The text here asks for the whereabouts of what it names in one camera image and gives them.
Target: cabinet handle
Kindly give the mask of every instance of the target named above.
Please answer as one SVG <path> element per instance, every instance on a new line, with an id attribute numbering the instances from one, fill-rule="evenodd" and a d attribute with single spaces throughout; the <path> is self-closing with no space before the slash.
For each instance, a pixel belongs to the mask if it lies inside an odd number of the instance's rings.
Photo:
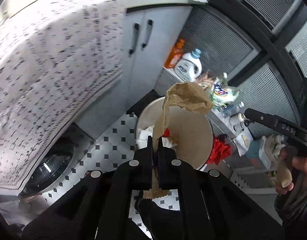
<path id="1" fill-rule="evenodd" d="M 134 32 L 133 32 L 133 39 L 131 49 L 129 49 L 129 57 L 135 52 L 135 47 L 137 46 L 138 38 L 139 38 L 139 27 L 138 23 L 134 24 Z"/>
<path id="2" fill-rule="evenodd" d="M 141 45 L 142 50 L 148 45 L 148 42 L 150 40 L 150 36 L 151 36 L 151 33 L 152 33 L 153 26 L 154 26 L 154 21 L 149 19 L 148 22 L 147 22 L 146 39 L 144 40 L 144 43 Z"/>

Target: detergent bottle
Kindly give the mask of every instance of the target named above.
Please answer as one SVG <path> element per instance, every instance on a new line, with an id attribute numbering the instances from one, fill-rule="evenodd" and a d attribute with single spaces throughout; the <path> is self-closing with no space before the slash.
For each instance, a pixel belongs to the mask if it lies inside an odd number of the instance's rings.
<path id="1" fill-rule="evenodd" d="M 199 60 L 201 51 L 194 49 L 190 53 L 186 53 L 182 56 L 181 60 L 175 66 L 175 73 L 183 81 L 195 81 L 200 76 L 202 67 Z"/>

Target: white cabinet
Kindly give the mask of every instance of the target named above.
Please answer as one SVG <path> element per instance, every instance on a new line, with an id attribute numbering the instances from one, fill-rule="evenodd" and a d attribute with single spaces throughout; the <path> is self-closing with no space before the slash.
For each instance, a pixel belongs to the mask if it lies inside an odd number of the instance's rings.
<path id="1" fill-rule="evenodd" d="M 144 11 L 128 13 L 123 23 L 123 74 L 121 80 L 112 84 L 112 87 L 98 97 L 83 113 L 78 116 L 75 123 L 90 137 L 97 139 L 119 117 L 128 110 L 126 103 L 130 89 L 130 77 L 135 61 L 135 53 L 129 55 L 133 46 L 134 25 L 142 24 Z"/>
<path id="2" fill-rule="evenodd" d="M 190 6 L 145 11 L 135 52 L 127 108 L 150 92 L 191 11 Z"/>
<path id="3" fill-rule="evenodd" d="M 126 15 L 122 38 L 122 78 L 75 120 L 84 132 L 97 139 L 154 88 L 190 11 L 190 6 L 173 6 Z"/>

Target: washing machine door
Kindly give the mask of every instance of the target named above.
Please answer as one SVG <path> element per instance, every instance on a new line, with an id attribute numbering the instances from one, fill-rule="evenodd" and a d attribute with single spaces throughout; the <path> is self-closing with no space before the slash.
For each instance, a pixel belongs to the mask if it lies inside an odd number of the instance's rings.
<path id="1" fill-rule="evenodd" d="M 67 169 L 74 150 L 69 138 L 60 138 L 39 163 L 20 195 L 34 195 L 55 182 Z"/>

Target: metal bolt head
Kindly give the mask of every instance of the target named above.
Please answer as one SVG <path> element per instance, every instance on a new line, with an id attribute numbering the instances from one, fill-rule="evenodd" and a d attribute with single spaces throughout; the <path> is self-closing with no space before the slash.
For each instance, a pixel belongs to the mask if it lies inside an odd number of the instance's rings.
<path id="1" fill-rule="evenodd" d="M 218 170 L 210 170 L 210 171 L 209 171 L 209 174 L 210 174 L 212 177 L 218 177 L 220 173 L 219 173 Z"/>
<path id="2" fill-rule="evenodd" d="M 101 175 L 100 171 L 93 171 L 90 176 L 93 178 L 98 178 Z"/>
<path id="3" fill-rule="evenodd" d="M 137 161 L 137 160 L 131 160 L 131 161 L 129 162 L 129 165 L 132 166 L 132 167 L 138 166 L 138 165 L 139 165 L 139 161 Z"/>
<path id="4" fill-rule="evenodd" d="M 179 166 L 180 164 L 181 164 L 181 160 L 178 160 L 178 159 L 172 160 L 172 165 Z"/>

